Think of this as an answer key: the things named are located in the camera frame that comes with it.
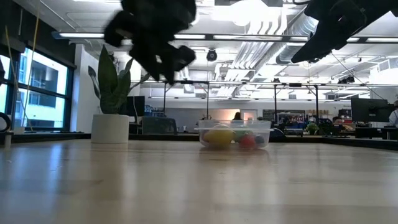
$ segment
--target cable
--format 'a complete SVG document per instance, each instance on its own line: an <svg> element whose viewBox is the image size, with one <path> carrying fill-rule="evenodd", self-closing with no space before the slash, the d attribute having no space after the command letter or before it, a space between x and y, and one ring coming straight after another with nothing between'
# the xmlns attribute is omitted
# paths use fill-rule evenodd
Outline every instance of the cable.
<svg viewBox="0 0 398 224"><path fill-rule="evenodd" d="M32 65L33 65L33 56L35 54L35 49L36 49L36 41L37 41L37 31L39 29L39 19L40 17L40 0L37 0L37 14L36 14L36 25L35 25L35 33L33 36L33 46L32 46L32 58L30 59L30 71L29 71L29 78L27 81L27 88L26 88L26 98L25 98L25 103L24 103L24 108L26 108L26 104L27 104L27 99L29 97L29 87L30 87L30 81L32 79ZM33 131L33 127L29 121L29 119L27 119L29 126L30 126L30 130Z"/></svg>
<svg viewBox="0 0 398 224"><path fill-rule="evenodd" d="M24 125L24 118L26 118L27 122L28 122L28 126L30 127L30 131L33 132L33 127L32 124L29 120L29 118L26 115L26 104L27 104L27 99L29 97L29 87L30 87L30 79L32 76L32 63L33 63L33 56L35 54L35 49L36 49L36 40L37 40L37 31L39 29L39 19L40 17L40 0L37 0L37 14L36 14L36 25L35 25L35 32L34 32L34 38L33 38L33 47L32 47L32 58L30 60L30 72L29 72L29 79L28 79L28 83L27 83L27 88L26 88L26 98L25 98L25 103L21 104L22 109L24 110L24 115L22 116L22 124ZM8 27L6 25L6 39L7 39L7 46L8 46L8 54L10 56L10 58L12 58L12 54L11 54L11 46L10 46L10 41L9 41L9 34L8 34ZM16 70L14 68L14 64L11 63L11 68L12 68L12 74L14 76L14 83L15 83L15 88L18 92L19 88L18 88L18 80L17 80L17 73ZM22 102L22 94L19 95L19 99Z"/></svg>
<svg viewBox="0 0 398 224"><path fill-rule="evenodd" d="M357 76L354 75L354 73L352 71L350 71L337 57L336 55L334 55L333 53L331 53L334 58L338 61L338 63L340 63L341 66L343 66L347 72L349 72L354 78L356 78L360 83L362 83L363 86L365 86L366 88L368 88L372 93L374 93L376 96L380 97L380 99L382 100L386 100L383 97L381 97L379 94L377 94L374 90L372 90L372 88L368 87L364 82L362 82ZM396 110L394 110L394 114L396 116L396 118L398 119L398 115L396 113Z"/></svg>
<svg viewBox="0 0 398 224"><path fill-rule="evenodd" d="M11 58L11 60L12 60L10 38L9 38L9 35L8 35L8 27L7 26L6 26L6 40L7 40L7 46L8 46L8 54L9 54L9 57ZM11 62L11 70L12 70L12 76L14 77L14 84L15 84L14 87L15 87L15 89L18 92L19 87L18 87L17 73L15 71L14 63L12 63L12 62ZM19 101L21 101L21 102L23 101L21 94L19 94ZM24 120L24 118L26 118L26 120L28 121L28 125L30 126L30 130L33 131L32 125L30 123L30 120L28 119L28 117L27 117L27 115L25 113L25 106L23 104L21 104L21 106L22 106L22 109L24 110L24 115L22 117L22 120Z"/></svg>

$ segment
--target table surface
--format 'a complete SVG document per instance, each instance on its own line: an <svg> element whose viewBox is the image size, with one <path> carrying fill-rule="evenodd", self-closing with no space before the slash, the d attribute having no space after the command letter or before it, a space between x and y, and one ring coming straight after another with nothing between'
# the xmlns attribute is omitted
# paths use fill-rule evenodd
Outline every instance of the table surface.
<svg viewBox="0 0 398 224"><path fill-rule="evenodd" d="M89 140L0 150L0 223L397 223L398 154Z"/></svg>

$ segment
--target plastic bin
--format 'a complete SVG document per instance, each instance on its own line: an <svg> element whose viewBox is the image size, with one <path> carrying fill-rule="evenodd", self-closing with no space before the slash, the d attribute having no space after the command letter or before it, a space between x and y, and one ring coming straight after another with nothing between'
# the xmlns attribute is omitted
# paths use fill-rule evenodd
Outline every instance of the plastic bin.
<svg viewBox="0 0 398 224"><path fill-rule="evenodd" d="M216 121L198 122L200 143L205 147L259 149L268 145L270 121Z"/></svg>

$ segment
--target black pole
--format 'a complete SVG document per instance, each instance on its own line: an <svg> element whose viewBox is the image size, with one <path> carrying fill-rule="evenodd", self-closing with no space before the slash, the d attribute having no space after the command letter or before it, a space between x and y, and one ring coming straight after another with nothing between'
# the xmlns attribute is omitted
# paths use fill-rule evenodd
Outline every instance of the black pole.
<svg viewBox="0 0 398 224"><path fill-rule="evenodd" d="M164 83L163 115L166 116L166 82Z"/></svg>
<svg viewBox="0 0 398 224"><path fill-rule="evenodd" d="M275 121L275 124L278 122L278 114L276 113L276 94L277 94L276 86L277 85L274 85L274 101L275 101L275 118L274 118L275 120L274 121Z"/></svg>
<svg viewBox="0 0 398 224"><path fill-rule="evenodd" d="M207 83L207 107L206 107L206 119L209 119L209 94L210 94L210 83Z"/></svg>
<svg viewBox="0 0 398 224"><path fill-rule="evenodd" d="M315 85L315 102L317 104L317 125L319 125L319 100L318 100L318 86Z"/></svg>

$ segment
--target snake plant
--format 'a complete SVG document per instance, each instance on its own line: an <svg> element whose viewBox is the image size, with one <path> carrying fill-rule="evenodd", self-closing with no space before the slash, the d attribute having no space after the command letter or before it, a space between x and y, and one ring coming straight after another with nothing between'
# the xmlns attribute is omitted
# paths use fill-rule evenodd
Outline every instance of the snake plant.
<svg viewBox="0 0 398 224"><path fill-rule="evenodd" d="M118 114L120 107L126 102L130 92L131 74L130 68L133 59L130 59L124 70L119 75L105 46L102 48L98 62L98 84L96 73L92 67L88 67L88 74L93 80L96 96L104 114Z"/></svg>

